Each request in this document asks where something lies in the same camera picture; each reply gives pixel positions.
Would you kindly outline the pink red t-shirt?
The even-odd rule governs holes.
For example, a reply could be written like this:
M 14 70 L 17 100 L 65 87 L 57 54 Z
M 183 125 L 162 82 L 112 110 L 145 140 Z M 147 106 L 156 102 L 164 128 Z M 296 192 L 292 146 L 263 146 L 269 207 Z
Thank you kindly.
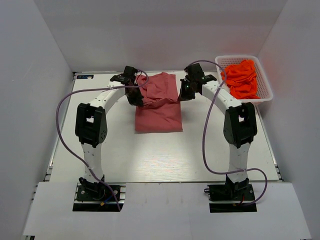
M 137 83 L 143 85 L 140 88 L 143 106 L 135 110 L 135 131 L 140 134 L 182 132 L 176 75 L 161 72 L 149 79 L 139 76 Z

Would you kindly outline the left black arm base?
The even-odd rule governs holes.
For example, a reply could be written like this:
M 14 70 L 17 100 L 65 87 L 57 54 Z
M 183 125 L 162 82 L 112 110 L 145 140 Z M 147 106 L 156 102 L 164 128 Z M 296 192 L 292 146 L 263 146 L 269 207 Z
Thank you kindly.
M 100 182 L 89 182 L 81 177 L 75 190 L 72 211 L 118 213 L 123 208 L 125 192 L 124 184 L 111 184 L 107 187 Z

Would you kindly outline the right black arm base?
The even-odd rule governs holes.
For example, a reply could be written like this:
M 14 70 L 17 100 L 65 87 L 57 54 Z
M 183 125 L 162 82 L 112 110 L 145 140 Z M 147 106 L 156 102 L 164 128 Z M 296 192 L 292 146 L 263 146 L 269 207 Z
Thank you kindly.
M 229 177 L 224 184 L 210 184 L 203 192 L 208 195 L 211 213 L 255 213 L 257 206 L 249 179 L 233 183 Z

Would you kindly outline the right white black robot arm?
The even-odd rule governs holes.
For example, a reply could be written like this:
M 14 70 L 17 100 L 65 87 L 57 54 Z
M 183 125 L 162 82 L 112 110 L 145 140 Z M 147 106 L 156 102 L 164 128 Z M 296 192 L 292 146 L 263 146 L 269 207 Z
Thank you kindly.
M 251 143 L 257 135 L 257 120 L 255 107 L 252 103 L 243 103 L 234 98 L 221 84 L 210 80 L 206 83 L 191 81 L 186 77 L 180 80 L 179 99 L 189 101 L 196 93 L 211 101 L 202 134 L 202 158 L 207 170 L 216 175 L 225 175 L 230 182 L 225 188 L 226 195 L 236 200 L 244 193 L 242 184 L 249 181 L 247 174 L 248 154 Z M 224 115 L 223 136 L 229 144 L 229 167 L 226 172 L 217 172 L 209 168 L 206 159 L 205 140 L 210 114 L 213 106 Z

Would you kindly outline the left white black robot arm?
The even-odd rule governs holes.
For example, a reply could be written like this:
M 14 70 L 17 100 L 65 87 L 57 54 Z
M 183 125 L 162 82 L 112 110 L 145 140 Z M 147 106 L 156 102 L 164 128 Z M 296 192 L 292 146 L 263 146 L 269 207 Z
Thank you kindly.
M 102 143 L 108 134 L 107 113 L 123 96 L 127 96 L 133 106 L 142 107 L 143 96 L 138 87 L 114 88 L 105 90 L 89 103 L 81 103 L 77 107 L 75 135 L 81 143 L 84 168 L 84 180 L 92 184 L 88 193 L 99 200 L 105 196 L 106 187 L 99 181 L 104 180 L 102 170 Z

